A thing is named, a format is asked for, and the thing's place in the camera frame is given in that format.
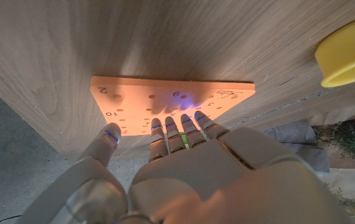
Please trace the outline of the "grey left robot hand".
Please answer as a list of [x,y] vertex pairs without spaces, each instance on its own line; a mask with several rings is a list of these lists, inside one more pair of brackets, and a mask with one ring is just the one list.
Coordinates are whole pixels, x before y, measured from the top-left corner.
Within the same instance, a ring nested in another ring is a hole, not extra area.
[[250,128],[196,111],[151,122],[149,162],[128,190],[107,169],[121,139],[106,125],[20,223],[351,223],[314,170]]

